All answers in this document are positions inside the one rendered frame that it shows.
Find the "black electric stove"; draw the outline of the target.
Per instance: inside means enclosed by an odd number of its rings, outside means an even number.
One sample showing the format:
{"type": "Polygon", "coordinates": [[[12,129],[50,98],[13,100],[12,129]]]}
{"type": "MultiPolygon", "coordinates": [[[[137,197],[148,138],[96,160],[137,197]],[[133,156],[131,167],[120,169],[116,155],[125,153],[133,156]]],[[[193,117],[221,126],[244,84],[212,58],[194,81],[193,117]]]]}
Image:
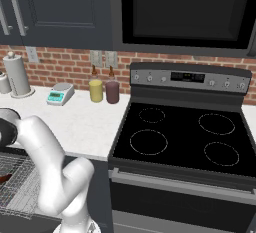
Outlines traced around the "black electric stove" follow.
{"type": "MultiPolygon", "coordinates": [[[[251,77],[229,67],[131,64],[109,170],[256,190],[256,142],[242,112],[251,77]]],[[[254,205],[109,183],[115,233],[256,233],[254,205]]]]}

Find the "yellow bottle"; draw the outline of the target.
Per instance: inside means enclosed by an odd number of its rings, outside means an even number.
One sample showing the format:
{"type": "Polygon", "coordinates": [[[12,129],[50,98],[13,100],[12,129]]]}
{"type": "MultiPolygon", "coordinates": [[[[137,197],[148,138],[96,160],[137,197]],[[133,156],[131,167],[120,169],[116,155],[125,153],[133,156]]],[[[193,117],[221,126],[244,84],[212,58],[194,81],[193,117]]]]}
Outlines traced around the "yellow bottle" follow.
{"type": "Polygon", "coordinates": [[[95,66],[92,66],[92,73],[89,81],[89,91],[92,102],[98,103],[103,100],[103,83],[98,78],[95,66]]]}

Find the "dark grey dishwasher door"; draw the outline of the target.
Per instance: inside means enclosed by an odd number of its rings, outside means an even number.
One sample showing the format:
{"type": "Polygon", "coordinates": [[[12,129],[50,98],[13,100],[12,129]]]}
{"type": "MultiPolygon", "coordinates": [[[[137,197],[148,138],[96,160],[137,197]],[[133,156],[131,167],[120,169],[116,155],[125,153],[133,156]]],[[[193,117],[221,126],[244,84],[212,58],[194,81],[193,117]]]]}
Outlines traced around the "dark grey dishwasher door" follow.
{"type": "Polygon", "coordinates": [[[35,213],[4,212],[0,210],[0,233],[53,233],[61,223],[59,218],[35,213]]]}

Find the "grey canister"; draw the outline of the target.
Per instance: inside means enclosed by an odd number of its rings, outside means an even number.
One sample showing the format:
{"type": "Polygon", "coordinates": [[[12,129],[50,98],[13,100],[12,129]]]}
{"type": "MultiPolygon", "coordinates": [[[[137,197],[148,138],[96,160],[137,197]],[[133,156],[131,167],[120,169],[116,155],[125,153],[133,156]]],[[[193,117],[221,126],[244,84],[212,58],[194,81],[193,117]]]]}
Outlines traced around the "grey canister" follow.
{"type": "Polygon", "coordinates": [[[11,92],[9,79],[4,72],[0,71],[0,93],[7,94],[11,92]]]}

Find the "white paper towel roll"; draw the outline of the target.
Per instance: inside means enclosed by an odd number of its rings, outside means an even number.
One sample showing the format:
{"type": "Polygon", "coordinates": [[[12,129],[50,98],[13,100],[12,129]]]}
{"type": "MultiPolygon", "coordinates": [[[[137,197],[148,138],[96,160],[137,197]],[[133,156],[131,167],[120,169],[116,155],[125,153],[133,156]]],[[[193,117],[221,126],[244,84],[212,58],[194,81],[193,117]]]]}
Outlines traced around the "white paper towel roll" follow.
{"type": "Polygon", "coordinates": [[[29,84],[22,57],[9,52],[3,62],[11,86],[11,97],[22,99],[31,96],[35,89],[29,84]]]}

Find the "black microwave oven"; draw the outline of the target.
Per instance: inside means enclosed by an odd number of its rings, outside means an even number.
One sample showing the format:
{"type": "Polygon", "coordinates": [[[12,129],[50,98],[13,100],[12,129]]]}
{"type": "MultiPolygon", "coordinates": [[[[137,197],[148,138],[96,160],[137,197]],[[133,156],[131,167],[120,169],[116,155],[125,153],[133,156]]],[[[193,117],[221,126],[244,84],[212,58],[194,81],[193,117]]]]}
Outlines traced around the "black microwave oven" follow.
{"type": "Polygon", "coordinates": [[[111,0],[113,48],[256,58],[256,0],[111,0]]]}

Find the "dark grey cupboard door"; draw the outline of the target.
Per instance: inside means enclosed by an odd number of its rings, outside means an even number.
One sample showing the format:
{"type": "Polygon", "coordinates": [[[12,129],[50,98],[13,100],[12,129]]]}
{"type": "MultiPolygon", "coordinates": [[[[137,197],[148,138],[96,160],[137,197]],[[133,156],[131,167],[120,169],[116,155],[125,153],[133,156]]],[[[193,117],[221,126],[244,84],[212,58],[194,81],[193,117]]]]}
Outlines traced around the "dark grey cupboard door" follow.
{"type": "Polygon", "coordinates": [[[11,0],[1,0],[5,16],[9,25],[13,27],[10,35],[5,35],[0,23],[0,45],[21,46],[23,44],[17,25],[11,0]]]}
{"type": "Polygon", "coordinates": [[[27,34],[21,46],[110,50],[110,0],[18,0],[27,34]]]}

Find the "grey wall socket plate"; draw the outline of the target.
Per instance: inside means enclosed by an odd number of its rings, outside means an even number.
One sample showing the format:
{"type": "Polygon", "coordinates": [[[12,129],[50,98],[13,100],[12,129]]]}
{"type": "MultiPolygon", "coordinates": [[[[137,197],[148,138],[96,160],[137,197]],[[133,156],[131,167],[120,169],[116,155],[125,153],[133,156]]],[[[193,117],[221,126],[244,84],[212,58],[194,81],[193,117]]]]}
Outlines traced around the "grey wall socket plate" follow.
{"type": "Polygon", "coordinates": [[[90,51],[91,64],[95,67],[102,67],[102,51],[101,50],[91,50],[90,51]]]}
{"type": "Polygon", "coordinates": [[[36,51],[35,47],[26,46],[26,52],[28,55],[29,62],[34,62],[34,63],[39,62],[37,51],[36,51]]]}
{"type": "Polygon", "coordinates": [[[112,66],[113,68],[118,67],[118,58],[117,58],[116,51],[106,51],[105,57],[106,57],[106,66],[107,67],[110,67],[110,66],[112,66]]]}

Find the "maroon bottle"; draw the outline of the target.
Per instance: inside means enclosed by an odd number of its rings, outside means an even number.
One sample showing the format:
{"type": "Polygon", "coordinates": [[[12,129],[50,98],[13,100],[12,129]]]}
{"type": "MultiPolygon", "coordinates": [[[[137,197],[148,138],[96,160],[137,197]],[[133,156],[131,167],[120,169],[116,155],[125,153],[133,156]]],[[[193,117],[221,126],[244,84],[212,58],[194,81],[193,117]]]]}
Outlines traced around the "maroon bottle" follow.
{"type": "Polygon", "coordinates": [[[109,79],[105,85],[106,99],[110,104],[116,104],[119,102],[119,83],[115,79],[113,67],[110,67],[109,79]]]}

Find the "teal kitchen scale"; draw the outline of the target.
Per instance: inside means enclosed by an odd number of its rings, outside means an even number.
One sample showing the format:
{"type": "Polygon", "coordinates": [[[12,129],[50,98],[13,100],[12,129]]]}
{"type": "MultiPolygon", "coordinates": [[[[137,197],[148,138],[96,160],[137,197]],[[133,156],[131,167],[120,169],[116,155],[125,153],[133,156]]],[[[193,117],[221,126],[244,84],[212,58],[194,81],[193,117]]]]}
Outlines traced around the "teal kitchen scale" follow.
{"type": "Polygon", "coordinates": [[[55,84],[47,97],[47,104],[53,106],[63,106],[74,95],[74,86],[70,83],[57,83],[55,84]]]}

